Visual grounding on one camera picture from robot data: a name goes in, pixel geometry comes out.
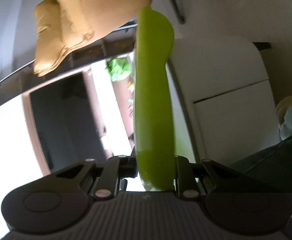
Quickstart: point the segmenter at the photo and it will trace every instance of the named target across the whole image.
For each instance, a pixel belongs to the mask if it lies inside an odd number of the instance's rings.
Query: metal screw
[[[95,195],[97,197],[109,197],[111,195],[111,192],[108,189],[99,189],[96,191]]]
[[[185,190],[183,192],[183,196],[186,197],[186,198],[195,198],[198,195],[199,195],[199,193],[196,190],[193,190],[193,189],[188,189],[188,190]]]

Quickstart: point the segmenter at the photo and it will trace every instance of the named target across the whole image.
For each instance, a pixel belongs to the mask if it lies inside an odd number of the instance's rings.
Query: cabinet door
[[[230,165],[280,142],[268,81],[194,106],[207,158]]]
[[[192,102],[268,79],[259,51],[241,37],[177,39],[170,59],[185,99]]]

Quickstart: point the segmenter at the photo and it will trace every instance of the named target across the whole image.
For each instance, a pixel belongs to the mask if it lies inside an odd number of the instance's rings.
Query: ribbed black surface
[[[238,236],[214,225],[195,202],[166,192],[121,192],[96,202],[71,228],[44,236],[10,232],[3,240],[287,240],[282,233]]]

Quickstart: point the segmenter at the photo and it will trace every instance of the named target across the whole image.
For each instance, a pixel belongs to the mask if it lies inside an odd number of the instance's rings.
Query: green plastic piece
[[[106,67],[111,81],[121,81],[131,73],[131,68],[127,58],[113,58]]]
[[[166,75],[173,43],[170,22],[150,7],[143,8],[137,28],[134,136],[146,190],[174,189],[174,126]]]

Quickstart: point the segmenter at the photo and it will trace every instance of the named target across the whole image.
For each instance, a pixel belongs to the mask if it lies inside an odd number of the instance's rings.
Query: yellow pillow
[[[61,32],[65,46],[67,49],[79,46],[83,41],[85,41],[85,36],[82,33],[73,31],[71,23],[69,22],[66,16],[66,12],[63,8],[61,8],[60,14]]]
[[[34,73],[53,69],[65,46],[62,40],[60,7],[56,0],[44,0],[39,3],[34,14],[37,25],[37,45],[34,62]]]
[[[94,30],[98,40],[137,18],[139,11],[152,0],[80,0],[81,11]]]
[[[73,32],[83,34],[87,40],[92,37],[94,32],[82,11],[80,0],[59,0],[59,3],[67,13]]]

